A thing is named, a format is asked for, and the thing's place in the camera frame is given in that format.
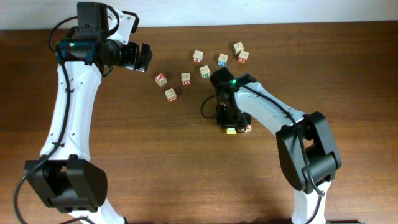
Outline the yellow edged wooden block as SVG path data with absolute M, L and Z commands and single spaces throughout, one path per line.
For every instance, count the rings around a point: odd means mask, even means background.
M 227 128 L 226 133 L 228 135 L 237 134 L 237 131 L 234 128 Z

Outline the red letter I block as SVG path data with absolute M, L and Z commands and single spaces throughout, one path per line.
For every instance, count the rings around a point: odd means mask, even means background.
M 251 124 L 247 124 L 246 125 L 246 129 L 244 130 L 245 133 L 248 133 L 252 130 L 252 125 Z

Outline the green edged wooden block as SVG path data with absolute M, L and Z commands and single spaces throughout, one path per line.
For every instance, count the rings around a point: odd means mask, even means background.
M 200 67 L 199 71 L 202 78 L 209 78 L 211 76 L 211 71 L 207 65 Z

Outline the red edged picture block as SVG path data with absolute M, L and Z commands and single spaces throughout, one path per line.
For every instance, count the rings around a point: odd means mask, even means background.
M 172 102 L 173 100 L 177 99 L 177 94 L 173 88 L 165 90 L 165 96 L 169 102 Z

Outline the red letter U block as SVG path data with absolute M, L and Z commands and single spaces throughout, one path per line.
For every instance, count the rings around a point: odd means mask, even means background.
M 182 81 L 182 85 L 190 85 L 191 84 L 190 73 L 182 73 L 181 81 Z

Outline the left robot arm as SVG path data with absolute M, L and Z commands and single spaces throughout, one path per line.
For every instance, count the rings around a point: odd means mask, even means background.
M 139 18 L 100 2 L 77 4 L 76 26 L 54 49 L 58 92 L 52 124 L 37 160 L 28 160 L 23 180 L 45 206 L 83 223 L 126 223 L 107 198 L 106 173 L 90 161 L 91 115 L 97 90 L 114 67 L 144 72 L 148 44 L 130 41 Z

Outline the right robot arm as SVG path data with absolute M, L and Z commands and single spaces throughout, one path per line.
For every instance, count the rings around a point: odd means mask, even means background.
M 249 74 L 235 78 L 221 68 L 210 82 L 219 126 L 243 133 L 255 118 L 275 136 L 280 168 L 294 189 L 291 223 L 326 223 L 326 194 L 342 159 L 325 116 L 291 108 Z

